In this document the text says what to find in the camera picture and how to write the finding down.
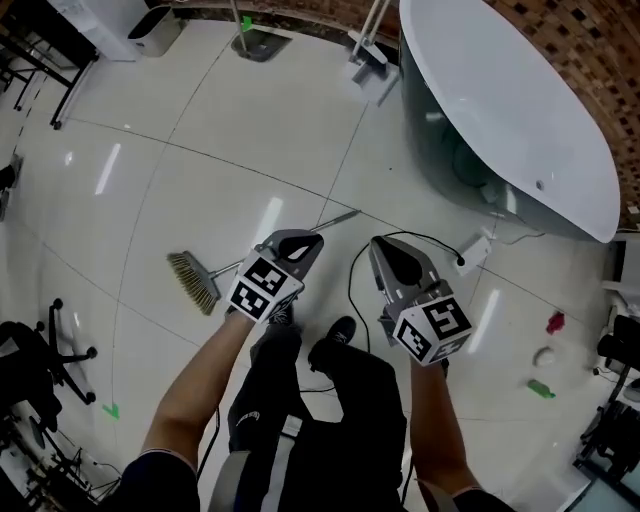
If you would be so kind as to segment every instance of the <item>broom bristles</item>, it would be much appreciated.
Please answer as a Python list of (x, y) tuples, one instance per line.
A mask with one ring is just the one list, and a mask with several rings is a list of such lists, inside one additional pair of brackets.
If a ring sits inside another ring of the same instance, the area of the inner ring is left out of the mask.
[(167, 261), (191, 300), (203, 314), (210, 315), (218, 298), (208, 290), (203, 277), (191, 266), (187, 256), (183, 253), (172, 253), (167, 255)]

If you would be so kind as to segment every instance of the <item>freestanding bathtub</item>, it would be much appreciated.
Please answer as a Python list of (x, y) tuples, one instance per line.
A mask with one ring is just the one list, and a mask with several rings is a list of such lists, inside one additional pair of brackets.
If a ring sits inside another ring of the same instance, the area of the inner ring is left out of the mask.
[(620, 191), (609, 147), (544, 57), (482, 0), (401, 0), (408, 137), (454, 202), (609, 242)]

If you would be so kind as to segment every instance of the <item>green object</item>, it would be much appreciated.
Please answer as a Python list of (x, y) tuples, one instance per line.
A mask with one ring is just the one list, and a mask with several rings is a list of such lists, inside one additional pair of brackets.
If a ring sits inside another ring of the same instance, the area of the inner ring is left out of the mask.
[(102, 410), (106, 412), (109, 416), (111, 416), (114, 420), (120, 419), (120, 409), (118, 408), (118, 404), (113, 404), (111, 408), (106, 405), (102, 406)]
[(555, 398), (556, 394), (552, 393), (549, 389), (549, 386), (543, 384), (539, 380), (531, 379), (527, 382), (527, 387), (536, 393), (538, 393), (542, 398)]

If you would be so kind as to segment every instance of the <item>fiducial marker cube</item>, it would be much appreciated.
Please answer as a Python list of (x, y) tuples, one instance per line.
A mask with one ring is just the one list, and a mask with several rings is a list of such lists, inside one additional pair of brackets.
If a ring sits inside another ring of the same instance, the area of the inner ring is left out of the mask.
[(427, 366), (460, 350), (471, 331), (462, 308), (449, 295), (402, 311), (393, 339)]
[(302, 290), (302, 281), (252, 249), (238, 269), (226, 300), (238, 311), (262, 323), (285, 309)]

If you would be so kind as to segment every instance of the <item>brick wall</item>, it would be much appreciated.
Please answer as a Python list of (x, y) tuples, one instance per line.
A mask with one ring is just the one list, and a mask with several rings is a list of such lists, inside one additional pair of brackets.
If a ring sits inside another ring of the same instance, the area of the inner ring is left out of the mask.
[[(484, 0), (509, 20), (558, 71), (602, 130), (621, 188), (621, 225), (640, 216), (640, 0)], [(360, 28), (372, 0), (244, 0), (241, 10), (272, 12), (336, 28)], [(397, 42), (393, 1), (381, 26)], [(226, 1), (180, 5), (228, 7)]]
[[(398, 1), (392, 0), (378, 33), (388, 44), (397, 45), (400, 33)], [(219, 0), (147, 0), (147, 3), (168, 3), (188, 7), (229, 8), (229, 2)], [(325, 23), (339, 29), (360, 30), (373, 0), (237, 0), (240, 11), (268, 12)]]

